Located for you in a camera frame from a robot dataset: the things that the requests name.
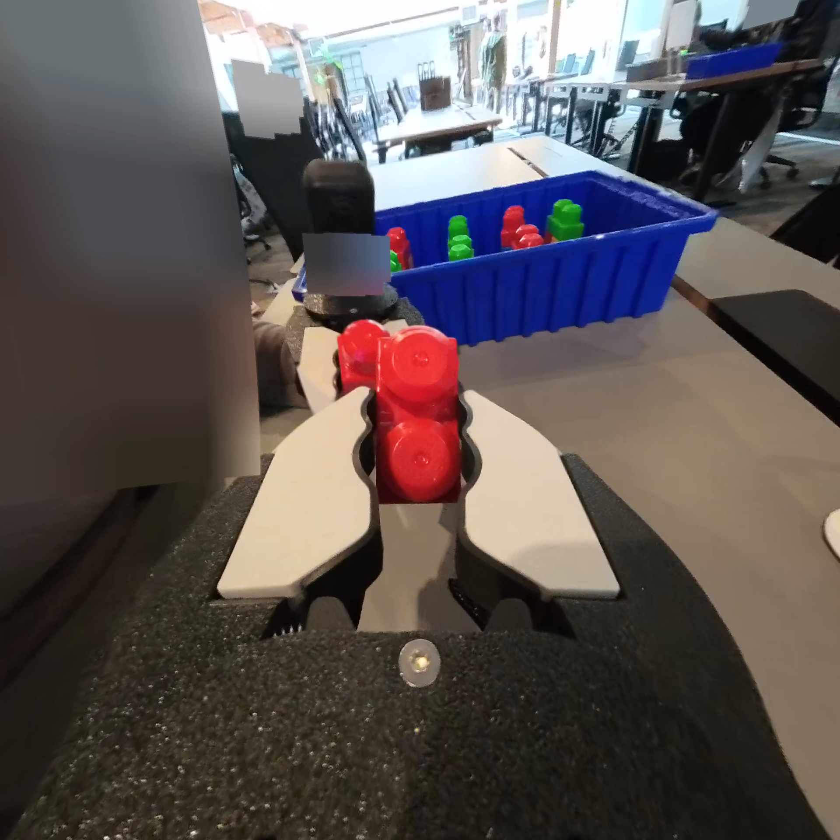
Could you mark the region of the long office table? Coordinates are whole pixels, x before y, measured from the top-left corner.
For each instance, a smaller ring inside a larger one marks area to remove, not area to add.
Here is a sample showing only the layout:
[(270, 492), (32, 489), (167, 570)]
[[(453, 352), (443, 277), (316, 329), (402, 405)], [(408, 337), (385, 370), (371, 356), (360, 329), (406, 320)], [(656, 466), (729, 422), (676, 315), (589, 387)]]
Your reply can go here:
[[(637, 175), (644, 167), (650, 144), (658, 135), (662, 114), (678, 97), (689, 93), (718, 95), (721, 99), (720, 111), (712, 124), (707, 152), (700, 160), (691, 196), (698, 202), (704, 202), (710, 189), (730, 181), (737, 181), (738, 191), (745, 193), (760, 179), (768, 163), (781, 164), (781, 159), (773, 157), (770, 151), (782, 123), (796, 106), (796, 98), (808, 88), (813, 78), (823, 75), (829, 79), (832, 72), (833, 65), (827, 59), (803, 59), (708, 78), (687, 79), (683, 74), (645, 80), (577, 77), (565, 83), (568, 105), (564, 141), (572, 143), (574, 115), (581, 110), (583, 102), (592, 102), (589, 131), (584, 137), (588, 141), (588, 154), (597, 157), (602, 147), (604, 126), (612, 117), (612, 110), (620, 109), (627, 94), (635, 91), (638, 96), (631, 100), (631, 104), (640, 109), (640, 116), (628, 171)], [(732, 121), (743, 111), (747, 94), (752, 91), (768, 95), (773, 105), (772, 112), (762, 124), (756, 139), (746, 142), (733, 166), (723, 170), (721, 163), (726, 160), (725, 144), (733, 135)]]

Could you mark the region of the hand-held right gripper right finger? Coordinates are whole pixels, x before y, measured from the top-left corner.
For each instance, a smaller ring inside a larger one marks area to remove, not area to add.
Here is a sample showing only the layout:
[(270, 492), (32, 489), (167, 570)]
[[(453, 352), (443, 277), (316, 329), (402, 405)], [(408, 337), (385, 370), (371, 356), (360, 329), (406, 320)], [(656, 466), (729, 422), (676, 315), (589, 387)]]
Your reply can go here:
[(456, 566), (469, 597), (499, 601), (519, 585), (542, 601), (606, 600), (621, 588), (561, 452), (476, 391), (465, 408), (472, 471), (458, 501)]

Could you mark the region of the wooden table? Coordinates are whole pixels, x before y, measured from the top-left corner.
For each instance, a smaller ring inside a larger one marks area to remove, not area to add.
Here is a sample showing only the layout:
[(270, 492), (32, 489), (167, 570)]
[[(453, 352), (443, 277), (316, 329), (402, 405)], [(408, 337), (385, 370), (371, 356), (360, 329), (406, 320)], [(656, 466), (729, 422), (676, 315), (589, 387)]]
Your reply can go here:
[(432, 144), (452, 144), (489, 132), (501, 125), (505, 116), (488, 108), (456, 103), (434, 111), (414, 109), (402, 121), (378, 130), (373, 149), (379, 165), (386, 162), (387, 152), (396, 146), (424, 148)]

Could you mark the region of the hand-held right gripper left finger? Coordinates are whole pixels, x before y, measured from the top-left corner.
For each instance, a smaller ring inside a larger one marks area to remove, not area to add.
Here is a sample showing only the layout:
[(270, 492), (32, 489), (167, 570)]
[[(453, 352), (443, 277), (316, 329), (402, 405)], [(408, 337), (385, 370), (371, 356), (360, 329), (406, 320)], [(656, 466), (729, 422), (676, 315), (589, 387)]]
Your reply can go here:
[(378, 501), (361, 463), (373, 396), (355, 388), (276, 447), (217, 583), (222, 598), (299, 596), (375, 536)]

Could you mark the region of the red two-stud block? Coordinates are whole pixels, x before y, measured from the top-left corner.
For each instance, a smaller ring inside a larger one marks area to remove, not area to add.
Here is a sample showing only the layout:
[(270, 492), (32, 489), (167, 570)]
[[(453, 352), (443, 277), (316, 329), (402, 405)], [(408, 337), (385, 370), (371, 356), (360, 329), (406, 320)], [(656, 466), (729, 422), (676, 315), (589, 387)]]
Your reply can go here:
[(354, 321), (341, 332), (338, 361), (342, 395), (360, 386), (375, 390), (380, 341), (390, 336), (383, 324), (369, 319)]
[(425, 325), (380, 340), (375, 482), (383, 503), (456, 501), (461, 481), (457, 342)]

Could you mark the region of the blue plastic bin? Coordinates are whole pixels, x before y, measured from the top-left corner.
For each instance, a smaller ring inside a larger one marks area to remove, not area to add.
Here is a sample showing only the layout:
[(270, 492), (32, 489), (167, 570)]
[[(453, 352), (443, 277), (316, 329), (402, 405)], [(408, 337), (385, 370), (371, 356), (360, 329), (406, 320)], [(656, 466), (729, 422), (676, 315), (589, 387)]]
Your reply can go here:
[(694, 55), (686, 63), (685, 79), (702, 80), (761, 70), (776, 62), (782, 48), (781, 42), (774, 41)]
[[(509, 206), (522, 206), (544, 236), (562, 198), (582, 207), (582, 238), (501, 250)], [(448, 220), (459, 214), (475, 256), (449, 262)], [(402, 227), (410, 240), (414, 268), (393, 274), (395, 289), (424, 325), (474, 346), (657, 312), (689, 237), (710, 232), (718, 213), (656, 186), (583, 171), (394, 206), (375, 220), (378, 235)]]

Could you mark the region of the black office chair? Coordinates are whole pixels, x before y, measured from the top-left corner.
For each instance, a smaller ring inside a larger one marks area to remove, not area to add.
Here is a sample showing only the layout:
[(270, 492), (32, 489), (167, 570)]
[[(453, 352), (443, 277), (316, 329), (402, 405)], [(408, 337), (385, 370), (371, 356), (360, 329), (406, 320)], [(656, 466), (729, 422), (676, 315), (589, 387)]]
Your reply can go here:
[[(724, 175), (736, 164), (741, 152), (758, 139), (786, 94), (778, 130), (790, 132), (810, 129), (822, 117), (826, 94), (837, 59), (805, 77), (768, 81), (736, 93), (733, 114), (724, 129), (724, 145), (716, 175)], [(700, 165), (707, 156), (711, 135), (724, 105), (726, 94), (711, 90), (681, 93), (677, 106), (680, 138), (686, 147), (689, 166), (679, 177), (682, 186), (693, 186)]]

